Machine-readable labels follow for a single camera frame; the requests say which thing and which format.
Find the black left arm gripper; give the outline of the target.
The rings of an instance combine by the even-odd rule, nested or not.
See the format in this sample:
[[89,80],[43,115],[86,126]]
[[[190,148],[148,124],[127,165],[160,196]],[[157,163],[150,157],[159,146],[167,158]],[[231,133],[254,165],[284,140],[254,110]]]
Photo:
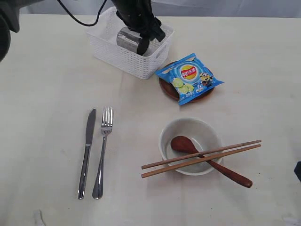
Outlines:
[[161,42],[165,38],[166,34],[161,29],[162,23],[154,16],[150,0],[113,0],[112,3],[117,9],[117,16],[124,24],[142,36],[137,54],[143,56],[150,41],[156,39]]

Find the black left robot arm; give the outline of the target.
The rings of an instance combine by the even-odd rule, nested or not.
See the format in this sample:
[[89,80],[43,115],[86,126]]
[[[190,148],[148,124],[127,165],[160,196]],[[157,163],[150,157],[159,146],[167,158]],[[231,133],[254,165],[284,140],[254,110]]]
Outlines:
[[[0,2],[0,59],[2,60],[10,47],[10,32],[19,32],[19,9],[36,3],[35,0],[2,0]],[[151,2],[149,0],[135,0],[134,6],[130,10],[137,13],[137,27],[135,24],[129,26],[130,31],[136,32],[143,45],[143,54],[150,41],[157,39],[162,42],[166,33],[162,30],[161,21],[151,12]],[[212,161],[207,161],[212,168],[218,170],[223,175],[245,187],[250,187],[252,182],[244,176],[231,171],[230,169]]]

